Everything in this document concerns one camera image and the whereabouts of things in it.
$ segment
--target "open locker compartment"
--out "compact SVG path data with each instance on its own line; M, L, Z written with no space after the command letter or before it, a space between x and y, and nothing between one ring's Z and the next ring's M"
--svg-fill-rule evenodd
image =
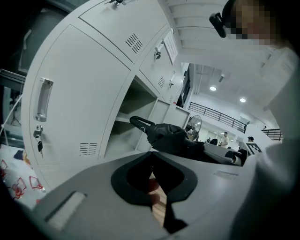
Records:
M113 124L105 158L121 156L136 149L142 131L135 128L129 119L132 116L148 119L156 99L157 97L137 76L132 80Z

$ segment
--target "cable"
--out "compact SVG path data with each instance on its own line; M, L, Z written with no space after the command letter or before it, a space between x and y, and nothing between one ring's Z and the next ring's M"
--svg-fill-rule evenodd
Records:
M19 101L22 99L22 97L23 97L23 94L21 94L21 96L19 97L19 99L16 101L15 105L14 105L13 108L10 110L10 112L9 112L9 114L8 114L8 116L7 116L7 118L5 119L4 123L1 125L0 136L1 136L1 133L2 133L2 131L3 131L3 129L4 129L4 126L5 126L5 124L7 123L7 121L8 121L8 119L9 119L11 113L13 112L13 110L15 109L15 107L17 106L17 104L19 103Z

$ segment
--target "person in white shirt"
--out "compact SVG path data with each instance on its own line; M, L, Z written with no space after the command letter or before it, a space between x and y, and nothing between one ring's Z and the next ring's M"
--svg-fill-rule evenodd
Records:
M229 138L227 137L228 133L224 132L224 136L222 137L221 141L220 141L220 146L222 148L227 148L228 147L228 143L229 143Z

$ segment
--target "white ceiling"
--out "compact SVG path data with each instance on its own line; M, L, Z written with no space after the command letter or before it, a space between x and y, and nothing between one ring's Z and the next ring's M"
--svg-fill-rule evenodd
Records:
M253 40L221 38L209 22L212 13L222 12L227 0L158 0L174 29L179 58L194 63L194 86L199 93L215 96L234 105L245 97L249 108L264 109L283 88L297 62L289 49L261 46ZM225 74L218 82L221 73ZM217 91L211 92L210 86Z

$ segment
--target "person wearing black cap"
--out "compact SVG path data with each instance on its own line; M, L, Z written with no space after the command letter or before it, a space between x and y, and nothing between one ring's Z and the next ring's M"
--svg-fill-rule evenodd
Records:
M254 138L253 138L253 137L248 137L248 142L249 142L249 143L253 143L253 141L254 141Z

